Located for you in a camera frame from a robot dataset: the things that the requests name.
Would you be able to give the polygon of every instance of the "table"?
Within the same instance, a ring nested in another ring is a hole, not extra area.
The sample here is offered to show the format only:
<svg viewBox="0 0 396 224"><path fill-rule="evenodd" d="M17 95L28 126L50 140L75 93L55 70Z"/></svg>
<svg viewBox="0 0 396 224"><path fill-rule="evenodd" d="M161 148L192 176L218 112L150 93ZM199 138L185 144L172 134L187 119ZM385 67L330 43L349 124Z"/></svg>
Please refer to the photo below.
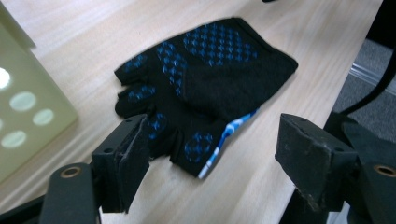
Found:
<svg viewBox="0 0 396 224"><path fill-rule="evenodd" d="M153 161L129 215L104 223L277 223L293 184L275 161L281 113L323 126L381 0L3 0L78 121L0 185L0 212L45 193L50 174L89 162L118 126L113 71L138 52L204 22L239 16L299 63L295 75L233 135L205 180Z"/></svg>

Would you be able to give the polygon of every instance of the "white circular hole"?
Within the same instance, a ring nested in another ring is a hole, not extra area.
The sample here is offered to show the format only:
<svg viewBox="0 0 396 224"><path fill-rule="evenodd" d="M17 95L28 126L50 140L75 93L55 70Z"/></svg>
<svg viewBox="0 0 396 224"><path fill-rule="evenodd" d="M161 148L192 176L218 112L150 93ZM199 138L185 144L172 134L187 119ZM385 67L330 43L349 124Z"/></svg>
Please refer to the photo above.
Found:
<svg viewBox="0 0 396 224"><path fill-rule="evenodd" d="M35 106L35 95L29 91L22 91L14 95L9 105L16 111L26 111Z"/></svg>
<svg viewBox="0 0 396 224"><path fill-rule="evenodd" d="M8 86L10 80L11 77L9 75L9 72L6 71L6 69L0 67L0 89L3 89L6 86Z"/></svg>
<svg viewBox="0 0 396 224"><path fill-rule="evenodd" d="M38 126L49 124L53 120L53 111L50 109L42 109L33 116L33 123Z"/></svg>
<svg viewBox="0 0 396 224"><path fill-rule="evenodd" d="M8 133L1 140L1 145L5 148L20 147L26 141L26 133L23 131L15 131Z"/></svg>

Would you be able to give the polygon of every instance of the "black glove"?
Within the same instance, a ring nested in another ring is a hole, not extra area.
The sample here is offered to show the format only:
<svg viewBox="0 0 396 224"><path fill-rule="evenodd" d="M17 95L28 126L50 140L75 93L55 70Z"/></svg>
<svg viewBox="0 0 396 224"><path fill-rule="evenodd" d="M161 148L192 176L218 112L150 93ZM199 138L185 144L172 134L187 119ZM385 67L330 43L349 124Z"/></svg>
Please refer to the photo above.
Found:
<svg viewBox="0 0 396 224"><path fill-rule="evenodd" d="M122 65L116 111L148 113L151 156L198 175L228 122L255 111L297 62L271 48L242 19L211 22L170 38Z"/></svg>

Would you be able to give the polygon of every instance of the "black fabric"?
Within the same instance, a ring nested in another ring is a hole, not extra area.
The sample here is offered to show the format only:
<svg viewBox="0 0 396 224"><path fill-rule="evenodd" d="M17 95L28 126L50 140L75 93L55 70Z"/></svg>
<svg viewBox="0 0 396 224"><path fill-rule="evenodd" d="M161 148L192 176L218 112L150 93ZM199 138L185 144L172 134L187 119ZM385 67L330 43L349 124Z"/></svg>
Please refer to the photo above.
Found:
<svg viewBox="0 0 396 224"><path fill-rule="evenodd" d="M214 21L140 53L115 74L116 112L147 113L151 157L198 175L232 120L255 111L298 64L239 18Z"/></svg>

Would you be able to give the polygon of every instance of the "light wood tabletop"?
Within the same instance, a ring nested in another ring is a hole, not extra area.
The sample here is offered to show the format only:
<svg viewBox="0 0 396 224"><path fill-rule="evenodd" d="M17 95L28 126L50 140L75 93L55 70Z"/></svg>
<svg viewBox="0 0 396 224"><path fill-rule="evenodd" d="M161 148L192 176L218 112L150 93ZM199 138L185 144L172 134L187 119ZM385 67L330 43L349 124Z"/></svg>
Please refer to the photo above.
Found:
<svg viewBox="0 0 396 224"><path fill-rule="evenodd" d="M90 162L120 124L114 70L205 22L242 17L298 63L296 73L225 144L204 180L168 158L150 163L128 215L104 223L277 223L294 186L275 160L281 113L323 126L381 0L3 0L35 43L33 54L78 112L78 121L0 184L0 212L46 192L50 174Z"/></svg>

